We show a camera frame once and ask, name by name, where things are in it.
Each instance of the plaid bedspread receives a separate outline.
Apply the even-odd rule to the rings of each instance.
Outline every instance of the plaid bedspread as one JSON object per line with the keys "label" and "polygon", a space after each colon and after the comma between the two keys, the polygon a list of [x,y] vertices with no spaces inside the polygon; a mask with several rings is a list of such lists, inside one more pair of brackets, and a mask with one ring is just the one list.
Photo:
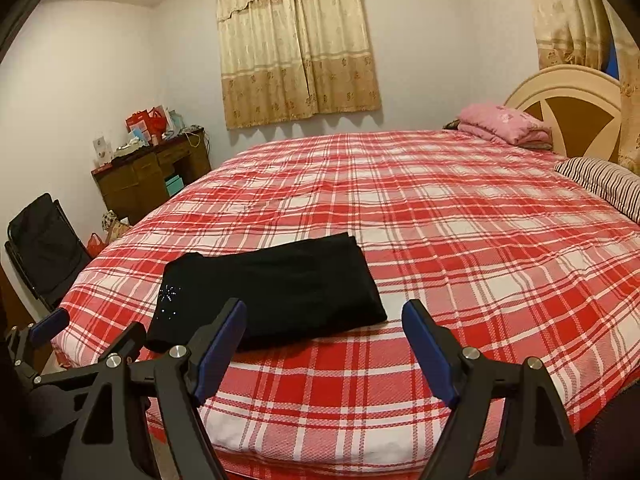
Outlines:
{"label": "plaid bedspread", "polygon": [[[553,172],[558,160],[458,132],[257,146],[104,250],[66,296],[71,325],[54,346],[87,365],[132,321],[148,326],[164,265],[185,252],[349,232],[388,323],[237,355],[201,412],[228,470],[415,478],[449,410],[402,333],[409,298],[463,346],[508,362],[539,356],[578,430],[639,364],[640,227]],[[480,461],[495,447],[500,409],[492,404]],[[159,427],[156,405],[149,419]]]}

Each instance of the black folded garment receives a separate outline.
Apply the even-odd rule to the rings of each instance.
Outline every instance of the black folded garment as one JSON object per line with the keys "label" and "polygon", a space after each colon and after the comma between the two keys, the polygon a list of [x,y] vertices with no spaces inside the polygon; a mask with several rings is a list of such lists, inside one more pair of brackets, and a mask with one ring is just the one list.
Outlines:
{"label": "black folded garment", "polygon": [[186,344],[229,298],[248,310],[240,350],[386,321],[364,254],[343,233],[215,258],[188,253],[168,263],[145,346],[165,352]]}

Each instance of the brown headboard panel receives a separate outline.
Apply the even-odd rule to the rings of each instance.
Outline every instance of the brown headboard panel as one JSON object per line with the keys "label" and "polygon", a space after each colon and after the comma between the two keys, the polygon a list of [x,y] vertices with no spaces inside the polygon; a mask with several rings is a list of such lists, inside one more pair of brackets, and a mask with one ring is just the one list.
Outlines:
{"label": "brown headboard panel", "polygon": [[620,82],[593,68],[558,65],[527,79],[506,105],[547,122],[554,151],[618,162]]}

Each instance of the desk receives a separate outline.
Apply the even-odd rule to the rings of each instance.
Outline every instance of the desk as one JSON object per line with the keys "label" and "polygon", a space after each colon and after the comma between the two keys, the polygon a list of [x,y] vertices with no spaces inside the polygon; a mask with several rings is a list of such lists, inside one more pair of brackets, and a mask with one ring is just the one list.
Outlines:
{"label": "desk", "polygon": [[179,174],[186,186],[211,171],[204,135],[178,136],[93,170],[104,205],[131,225],[139,222],[169,200],[166,178]]}

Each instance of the floral curtain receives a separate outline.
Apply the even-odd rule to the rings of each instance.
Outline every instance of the floral curtain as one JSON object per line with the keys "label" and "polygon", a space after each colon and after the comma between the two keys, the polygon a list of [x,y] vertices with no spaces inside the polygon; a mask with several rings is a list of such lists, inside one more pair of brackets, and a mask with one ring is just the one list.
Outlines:
{"label": "floral curtain", "polygon": [[578,64],[602,69],[611,32],[602,0],[532,0],[540,68]]}
{"label": "floral curtain", "polygon": [[603,1],[611,23],[620,70],[622,126],[618,163],[640,175],[640,50],[613,7]]}
{"label": "floral curtain", "polygon": [[218,0],[229,129],[380,108],[360,0]]}

